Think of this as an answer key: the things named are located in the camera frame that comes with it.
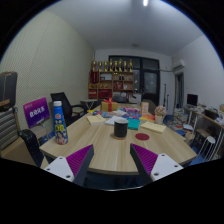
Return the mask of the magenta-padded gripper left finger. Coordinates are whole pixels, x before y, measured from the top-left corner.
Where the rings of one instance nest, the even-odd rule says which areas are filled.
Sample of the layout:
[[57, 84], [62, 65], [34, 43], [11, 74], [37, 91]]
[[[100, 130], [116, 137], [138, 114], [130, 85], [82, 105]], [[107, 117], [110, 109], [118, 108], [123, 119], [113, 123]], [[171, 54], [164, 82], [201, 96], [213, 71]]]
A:
[[89, 145], [68, 157], [57, 157], [45, 171], [82, 186], [93, 156], [94, 147]]

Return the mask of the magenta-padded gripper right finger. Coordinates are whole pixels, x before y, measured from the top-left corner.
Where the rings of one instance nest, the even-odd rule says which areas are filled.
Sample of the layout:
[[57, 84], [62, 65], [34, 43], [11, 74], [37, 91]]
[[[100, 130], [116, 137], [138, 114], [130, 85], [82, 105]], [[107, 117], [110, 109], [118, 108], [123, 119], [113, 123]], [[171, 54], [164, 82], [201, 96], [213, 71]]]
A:
[[182, 169], [182, 166], [167, 154], [155, 154], [152, 151], [133, 143], [130, 144], [130, 154], [144, 185]]

